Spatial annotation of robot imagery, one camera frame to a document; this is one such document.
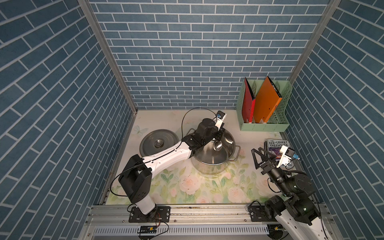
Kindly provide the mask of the stainless steel pot lid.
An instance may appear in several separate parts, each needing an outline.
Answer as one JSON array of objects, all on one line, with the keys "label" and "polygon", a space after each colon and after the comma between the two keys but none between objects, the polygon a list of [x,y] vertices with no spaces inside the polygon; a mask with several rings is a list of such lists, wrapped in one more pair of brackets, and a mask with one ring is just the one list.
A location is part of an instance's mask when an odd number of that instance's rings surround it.
[{"label": "stainless steel pot lid", "polygon": [[140,144],[142,157],[151,156],[162,152],[179,142],[178,136],[166,129],[159,129],[147,134]]}]

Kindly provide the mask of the steel ladle black handle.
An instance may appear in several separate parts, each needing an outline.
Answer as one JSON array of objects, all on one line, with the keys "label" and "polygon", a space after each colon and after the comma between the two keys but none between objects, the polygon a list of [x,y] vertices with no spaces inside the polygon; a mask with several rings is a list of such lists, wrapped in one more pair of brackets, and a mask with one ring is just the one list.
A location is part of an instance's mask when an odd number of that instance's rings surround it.
[{"label": "steel ladle black handle", "polygon": [[222,149],[222,147],[223,147],[223,143],[222,143],[222,141],[215,141],[215,142],[213,143],[213,149],[214,149],[216,152],[220,151],[220,150]]}]

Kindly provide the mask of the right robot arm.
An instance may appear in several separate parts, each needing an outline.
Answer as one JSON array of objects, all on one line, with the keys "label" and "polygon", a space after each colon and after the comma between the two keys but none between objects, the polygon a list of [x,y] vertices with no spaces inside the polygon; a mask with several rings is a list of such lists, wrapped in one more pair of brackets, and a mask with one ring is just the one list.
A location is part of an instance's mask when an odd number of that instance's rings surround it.
[{"label": "right robot arm", "polygon": [[316,193],[309,176],[298,170],[284,167],[300,157],[292,148],[282,146],[280,160],[263,149],[251,150],[256,169],[267,175],[278,190],[275,196],[264,203],[265,217],[276,220],[294,240],[331,240],[333,234],[327,230],[320,206],[312,200]]}]

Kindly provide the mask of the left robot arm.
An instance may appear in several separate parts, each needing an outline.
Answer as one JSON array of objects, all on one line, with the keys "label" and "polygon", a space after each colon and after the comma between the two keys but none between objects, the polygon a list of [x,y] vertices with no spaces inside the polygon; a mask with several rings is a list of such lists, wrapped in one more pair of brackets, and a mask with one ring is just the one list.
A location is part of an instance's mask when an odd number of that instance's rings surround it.
[{"label": "left robot arm", "polygon": [[174,146],[144,158],[134,155],[129,159],[118,180],[130,202],[142,214],[152,214],[157,208],[149,195],[152,178],[168,167],[199,154],[210,141],[220,140],[225,131],[225,118],[226,114],[219,111],[215,120],[203,119],[193,133]]}]

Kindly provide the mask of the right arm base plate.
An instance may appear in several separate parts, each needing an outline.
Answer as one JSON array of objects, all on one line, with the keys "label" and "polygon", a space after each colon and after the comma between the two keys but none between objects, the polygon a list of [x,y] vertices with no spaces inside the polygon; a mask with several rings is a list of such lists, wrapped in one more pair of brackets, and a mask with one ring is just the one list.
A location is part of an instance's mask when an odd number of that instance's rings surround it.
[{"label": "right arm base plate", "polygon": [[277,222],[275,218],[268,218],[264,206],[248,206],[248,212],[252,222]]}]

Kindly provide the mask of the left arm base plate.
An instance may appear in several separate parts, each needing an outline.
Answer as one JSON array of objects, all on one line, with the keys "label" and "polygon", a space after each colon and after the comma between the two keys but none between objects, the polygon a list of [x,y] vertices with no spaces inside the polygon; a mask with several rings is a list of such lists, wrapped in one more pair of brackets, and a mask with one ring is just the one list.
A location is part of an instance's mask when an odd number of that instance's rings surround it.
[{"label": "left arm base plate", "polygon": [[171,215],[171,207],[155,206],[147,215],[144,215],[138,207],[132,207],[130,210],[129,223],[168,223]]}]

